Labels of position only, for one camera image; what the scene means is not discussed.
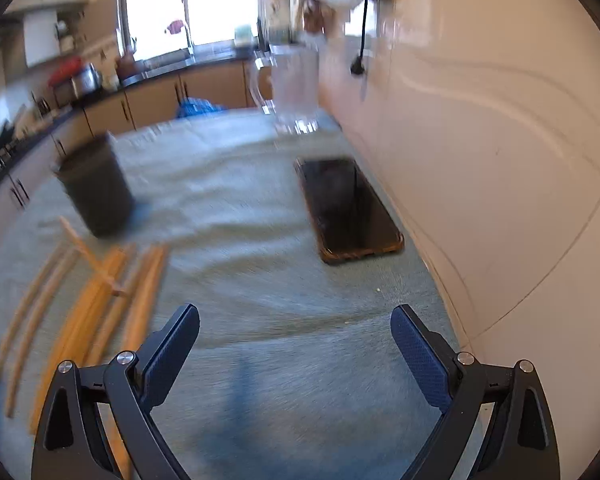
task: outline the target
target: red lid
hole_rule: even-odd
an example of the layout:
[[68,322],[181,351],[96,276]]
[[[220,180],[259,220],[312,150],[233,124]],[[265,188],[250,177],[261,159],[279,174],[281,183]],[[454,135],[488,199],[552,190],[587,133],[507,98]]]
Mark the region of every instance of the red lid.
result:
[[80,56],[74,56],[62,63],[46,82],[49,86],[57,86],[84,70],[84,61]]

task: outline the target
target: blue gripper pad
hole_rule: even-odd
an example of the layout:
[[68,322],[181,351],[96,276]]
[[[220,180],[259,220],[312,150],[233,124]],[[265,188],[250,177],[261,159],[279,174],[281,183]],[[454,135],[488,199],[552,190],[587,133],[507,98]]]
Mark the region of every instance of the blue gripper pad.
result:
[[[425,334],[428,332],[424,325],[422,329]],[[400,306],[391,314],[391,335],[427,402],[445,413],[451,405],[446,369],[423,333]]]
[[191,304],[185,305],[139,348],[142,389],[138,404],[146,413],[166,399],[199,332],[198,310]]

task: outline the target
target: smartphone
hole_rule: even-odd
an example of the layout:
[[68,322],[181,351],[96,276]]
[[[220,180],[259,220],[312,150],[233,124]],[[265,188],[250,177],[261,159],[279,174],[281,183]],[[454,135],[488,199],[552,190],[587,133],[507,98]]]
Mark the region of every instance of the smartphone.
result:
[[355,160],[298,159],[296,171],[325,263],[404,247],[404,236]]

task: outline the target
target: brown phone case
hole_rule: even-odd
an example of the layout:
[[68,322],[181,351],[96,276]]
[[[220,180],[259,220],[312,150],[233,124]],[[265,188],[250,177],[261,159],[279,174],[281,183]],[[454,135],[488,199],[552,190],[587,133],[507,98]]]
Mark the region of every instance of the brown phone case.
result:
[[[386,254],[386,253],[393,253],[393,252],[402,250],[402,248],[404,247],[404,235],[396,227],[395,233],[397,235],[397,240],[393,244],[389,244],[385,247],[368,248],[368,249],[362,249],[359,251],[342,252],[342,253],[333,253],[332,251],[330,251],[325,245],[325,241],[324,241],[324,237],[322,236],[322,232],[320,231],[320,229],[318,228],[318,225],[316,223],[316,215],[315,215],[314,211],[312,211],[311,203],[310,203],[309,197],[307,196],[307,188],[305,186],[306,179],[304,177],[304,173],[302,172],[302,164],[304,164],[304,160],[302,160],[301,158],[298,158],[298,159],[296,159],[294,166],[296,168],[296,173],[298,174],[298,179],[300,180],[300,187],[302,188],[302,196],[304,197],[304,203],[306,205],[307,211],[309,212],[309,216],[311,218],[311,225],[314,229],[314,232],[315,232],[315,235],[317,238],[318,251],[320,253],[321,259],[326,264],[336,265],[339,263],[343,263],[344,261],[347,261],[347,260],[358,260],[358,259],[364,258],[366,256],[374,256],[374,255],[380,255],[380,254]],[[360,171],[360,175],[364,178],[366,184],[369,186],[369,189],[371,190],[371,193],[373,193],[373,196],[378,200],[379,203],[382,203],[382,201],[379,199],[378,195],[376,195],[376,192],[373,189],[373,187],[371,186],[371,184],[369,184],[368,180],[364,177],[364,174],[362,173],[362,171]]]

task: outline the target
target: dark cup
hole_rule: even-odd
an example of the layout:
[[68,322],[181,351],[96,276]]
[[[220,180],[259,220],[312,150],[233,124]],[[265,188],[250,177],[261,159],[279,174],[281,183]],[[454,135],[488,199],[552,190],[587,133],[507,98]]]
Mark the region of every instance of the dark cup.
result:
[[95,137],[52,168],[95,237],[111,236],[122,230],[135,202],[110,138],[108,132]]

